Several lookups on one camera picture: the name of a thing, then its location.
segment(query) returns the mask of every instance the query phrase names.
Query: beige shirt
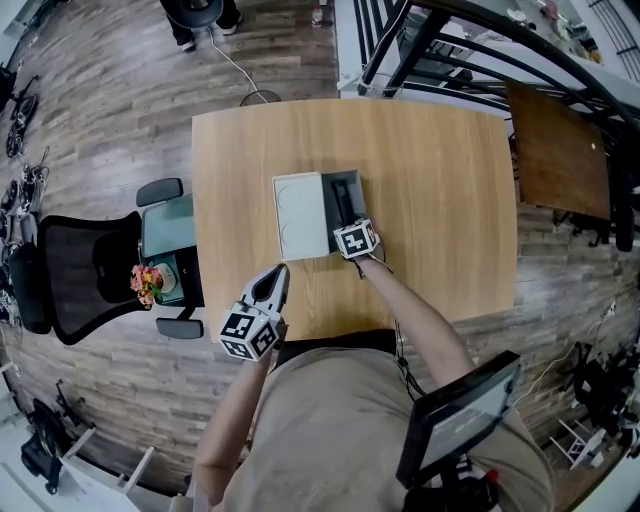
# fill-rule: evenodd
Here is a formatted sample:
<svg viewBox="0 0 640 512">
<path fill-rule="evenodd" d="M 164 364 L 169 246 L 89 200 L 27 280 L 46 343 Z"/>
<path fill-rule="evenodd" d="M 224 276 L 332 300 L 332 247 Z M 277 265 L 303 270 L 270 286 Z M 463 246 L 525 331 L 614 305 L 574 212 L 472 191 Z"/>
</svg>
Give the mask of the beige shirt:
<svg viewBox="0 0 640 512">
<path fill-rule="evenodd" d="M 413 406 L 393 356 L 316 349 L 273 371 L 251 453 L 216 511 L 400 511 L 395 473 Z M 519 415 L 470 456 L 496 469 L 502 510 L 552 510 L 551 472 Z"/>
</svg>

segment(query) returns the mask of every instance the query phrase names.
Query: black monitor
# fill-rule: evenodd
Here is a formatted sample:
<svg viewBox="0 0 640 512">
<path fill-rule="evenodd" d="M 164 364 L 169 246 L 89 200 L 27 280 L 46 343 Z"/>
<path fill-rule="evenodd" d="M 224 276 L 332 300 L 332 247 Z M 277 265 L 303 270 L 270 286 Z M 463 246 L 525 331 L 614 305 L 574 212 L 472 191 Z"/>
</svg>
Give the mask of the black monitor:
<svg viewBox="0 0 640 512">
<path fill-rule="evenodd" d="M 396 477 L 407 489 L 440 474 L 486 438 L 508 409 L 520 356 L 505 351 L 413 405 Z"/>
</svg>

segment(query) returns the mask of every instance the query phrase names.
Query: wooden table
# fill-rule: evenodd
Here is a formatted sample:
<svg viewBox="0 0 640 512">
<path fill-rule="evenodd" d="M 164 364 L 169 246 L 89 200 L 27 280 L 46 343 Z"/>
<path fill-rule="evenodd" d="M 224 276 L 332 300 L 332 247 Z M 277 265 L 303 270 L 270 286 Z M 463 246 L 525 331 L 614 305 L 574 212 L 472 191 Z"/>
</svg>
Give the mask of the wooden table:
<svg viewBox="0 0 640 512">
<path fill-rule="evenodd" d="M 609 177 L 600 132 L 530 85 L 507 82 L 525 203 L 609 219 Z"/>
<path fill-rule="evenodd" d="M 395 274 L 449 320 L 513 306 L 516 209 L 502 119 L 444 105 L 309 100 L 193 120 L 196 239 L 209 325 L 280 261 L 272 177 L 357 169 Z M 392 326 L 338 254 L 288 263 L 287 339 Z"/>
</svg>

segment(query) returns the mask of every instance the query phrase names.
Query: screen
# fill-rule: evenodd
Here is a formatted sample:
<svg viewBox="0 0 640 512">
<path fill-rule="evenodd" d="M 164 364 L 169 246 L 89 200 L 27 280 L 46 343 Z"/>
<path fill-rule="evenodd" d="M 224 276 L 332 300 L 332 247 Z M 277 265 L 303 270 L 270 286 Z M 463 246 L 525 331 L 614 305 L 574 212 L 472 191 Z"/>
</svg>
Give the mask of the screen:
<svg viewBox="0 0 640 512">
<path fill-rule="evenodd" d="M 431 432 L 431 439 L 420 468 L 425 468 L 449 455 L 499 418 L 513 378 L 513 374 L 506 376 L 488 392 L 438 423 Z"/>
</svg>

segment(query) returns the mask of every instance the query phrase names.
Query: black metal frame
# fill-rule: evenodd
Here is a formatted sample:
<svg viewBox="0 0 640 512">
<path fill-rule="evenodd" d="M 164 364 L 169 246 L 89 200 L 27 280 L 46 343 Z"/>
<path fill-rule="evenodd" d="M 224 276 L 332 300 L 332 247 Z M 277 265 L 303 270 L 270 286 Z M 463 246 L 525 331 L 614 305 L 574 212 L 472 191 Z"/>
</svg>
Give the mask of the black metal frame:
<svg viewBox="0 0 640 512">
<path fill-rule="evenodd" d="M 609 0 L 595 0 L 589 4 L 611 37 L 616 54 L 620 57 L 629 78 L 640 82 L 640 48 L 620 13 Z"/>
<path fill-rule="evenodd" d="M 353 0 L 353 10 L 356 13 L 356 28 L 358 29 L 358 43 L 360 43 L 360 61 L 364 66 L 367 63 L 367 51 L 365 49 L 364 32 L 362 31 L 360 0 Z"/>
<path fill-rule="evenodd" d="M 384 96 L 393 97 L 398 89 L 404 87 L 406 89 L 452 96 L 508 111 L 509 108 L 501 90 L 501 86 L 504 88 L 503 82 L 488 84 L 482 81 L 466 80 L 463 76 L 451 76 L 445 73 L 425 72 L 416 69 L 416 64 L 420 60 L 431 60 L 456 66 L 463 70 L 482 73 L 502 81 L 510 79 L 502 73 L 483 66 L 429 51 L 430 46 L 435 41 L 441 41 L 481 52 L 519 68 L 548 84 L 537 84 L 537 89 L 558 97 L 569 106 L 583 105 L 588 109 L 585 115 L 590 116 L 589 120 L 603 131 L 605 142 L 608 146 L 620 142 L 624 138 L 625 132 L 633 133 L 634 137 L 640 140 L 640 129 L 638 128 L 637 120 L 634 118 L 634 116 L 640 118 L 639 109 L 623 105 L 586 69 L 550 42 L 521 27 L 507 17 L 465 0 L 397 0 L 393 8 L 388 10 L 389 17 L 383 28 L 383 34 L 380 36 L 374 51 L 370 52 L 372 57 L 364 67 L 362 84 L 358 87 L 358 93 L 361 96 L 366 95 L 367 86 L 371 84 L 373 77 L 376 75 L 393 39 L 400 33 L 403 21 L 413 5 L 425 7 L 430 10 L 430 13 L 416 36 L 413 46 L 402 57 L 392 78 L 388 81 L 383 93 Z M 522 44 L 570 74 L 583 84 L 584 88 L 576 90 L 568 87 L 542 71 L 484 45 L 441 34 L 440 30 L 452 17 L 480 25 Z M 420 79 L 430 79 L 434 81 L 434 85 L 425 84 Z"/>
</svg>

